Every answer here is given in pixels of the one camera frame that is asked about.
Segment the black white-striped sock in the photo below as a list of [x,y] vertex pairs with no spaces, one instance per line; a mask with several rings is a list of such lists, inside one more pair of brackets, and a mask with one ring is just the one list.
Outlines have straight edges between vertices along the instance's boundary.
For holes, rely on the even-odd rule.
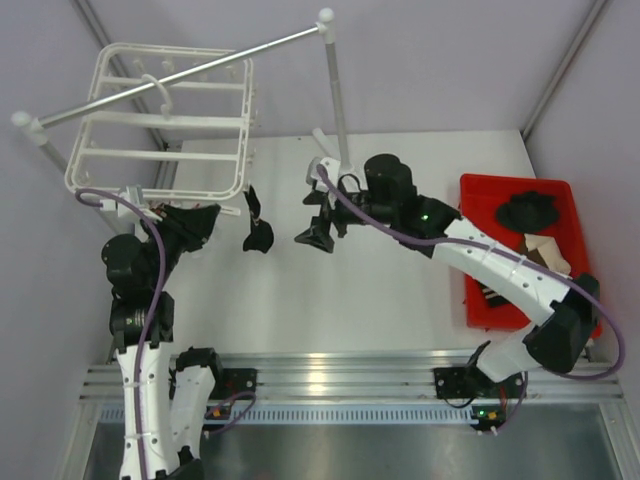
[[258,251],[266,254],[274,244],[273,228],[270,223],[261,217],[261,202],[252,185],[244,192],[244,198],[249,212],[250,232],[243,241],[243,251]]

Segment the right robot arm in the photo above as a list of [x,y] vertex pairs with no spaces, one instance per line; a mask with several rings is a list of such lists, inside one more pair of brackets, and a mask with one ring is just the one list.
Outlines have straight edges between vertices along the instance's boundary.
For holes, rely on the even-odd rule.
[[470,276],[526,315],[528,326],[500,342],[487,341],[464,367],[469,389],[490,396],[509,377],[542,368],[569,376],[598,324],[598,281],[574,279],[518,255],[488,236],[457,209],[418,193],[411,169],[392,154],[366,161],[355,190],[344,186],[340,161],[315,158],[307,169],[307,205],[320,210],[299,244],[330,253],[335,230],[344,237],[351,225],[370,225],[400,245]]

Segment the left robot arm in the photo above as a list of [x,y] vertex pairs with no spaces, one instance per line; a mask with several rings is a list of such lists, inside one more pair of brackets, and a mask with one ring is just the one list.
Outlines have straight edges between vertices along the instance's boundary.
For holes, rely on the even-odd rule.
[[180,257],[210,239],[221,208],[161,205],[142,224],[146,241],[121,234],[101,257],[112,285],[109,329],[124,394],[122,479],[201,479],[200,441],[210,397],[226,374],[212,348],[173,354],[175,302],[164,286]]

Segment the white plastic clip hanger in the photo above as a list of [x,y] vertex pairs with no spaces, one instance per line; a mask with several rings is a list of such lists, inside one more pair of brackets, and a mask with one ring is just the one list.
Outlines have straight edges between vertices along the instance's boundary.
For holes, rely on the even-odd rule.
[[144,199],[176,207],[218,204],[241,213],[236,197],[248,186],[255,117],[250,58],[196,73],[172,85],[161,79],[227,55],[225,49],[114,43],[99,54],[92,101],[145,83],[140,108],[119,102],[82,117],[64,175],[66,188],[117,193],[132,173],[164,167],[164,180],[142,182]]

